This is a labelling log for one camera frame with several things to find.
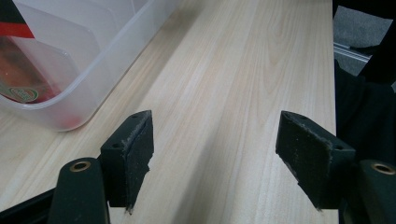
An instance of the white plastic box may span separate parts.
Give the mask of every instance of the white plastic box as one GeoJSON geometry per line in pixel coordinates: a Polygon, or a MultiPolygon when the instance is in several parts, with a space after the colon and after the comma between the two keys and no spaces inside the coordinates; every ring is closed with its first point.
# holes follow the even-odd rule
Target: white plastic box
{"type": "Polygon", "coordinates": [[[85,123],[177,7],[178,0],[14,0],[35,39],[12,37],[60,94],[0,106],[51,128],[85,123]]]}

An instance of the wooden table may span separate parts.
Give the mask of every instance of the wooden table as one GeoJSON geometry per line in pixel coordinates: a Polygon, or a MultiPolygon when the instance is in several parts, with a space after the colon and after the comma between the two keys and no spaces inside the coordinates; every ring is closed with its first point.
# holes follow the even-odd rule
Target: wooden table
{"type": "Polygon", "coordinates": [[[113,223],[336,223],[275,154],[281,110],[334,133],[332,1],[185,0],[92,119],[54,133],[0,111],[0,210],[151,109],[155,153],[113,223]]]}

